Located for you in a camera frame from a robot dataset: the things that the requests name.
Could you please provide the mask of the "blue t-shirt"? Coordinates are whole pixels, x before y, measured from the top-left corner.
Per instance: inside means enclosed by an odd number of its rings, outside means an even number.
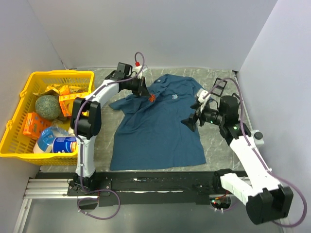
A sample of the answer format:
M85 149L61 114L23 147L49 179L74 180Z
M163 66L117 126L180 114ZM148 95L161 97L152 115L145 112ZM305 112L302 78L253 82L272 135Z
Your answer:
M156 96L129 95L111 103L124 118L114 135L110 170L166 169L206 163L198 131L181 120L193 113L195 94L202 86L192 77L165 74L148 90Z

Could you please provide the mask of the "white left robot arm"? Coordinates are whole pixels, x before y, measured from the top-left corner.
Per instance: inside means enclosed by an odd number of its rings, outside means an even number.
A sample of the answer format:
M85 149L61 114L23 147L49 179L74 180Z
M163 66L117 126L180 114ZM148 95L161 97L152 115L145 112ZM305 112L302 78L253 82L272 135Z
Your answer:
M95 182L94 146L95 139L102 126L102 107L117 93L130 90L138 97L149 98L143 67L139 62L135 66L118 63L91 94L84 98L75 98L71 114L70 127L77 140L78 162L74 183L85 195L91 195L97 187Z

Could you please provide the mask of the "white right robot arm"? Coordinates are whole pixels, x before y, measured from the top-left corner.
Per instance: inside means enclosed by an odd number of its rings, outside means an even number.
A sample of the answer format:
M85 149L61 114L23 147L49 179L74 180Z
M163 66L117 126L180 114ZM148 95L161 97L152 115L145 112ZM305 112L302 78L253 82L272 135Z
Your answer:
M205 90L199 91L196 103L191 106L195 112L182 120L182 123L192 131L196 130L197 122L200 126L206 122L217 125L250 181L246 183L231 169L221 169L214 172L213 190L234 195L246 206L250 220L256 225L287 217L294 194L264 167L251 132L240 120L238 99L222 96L219 108L215 110L209 106L210 96Z

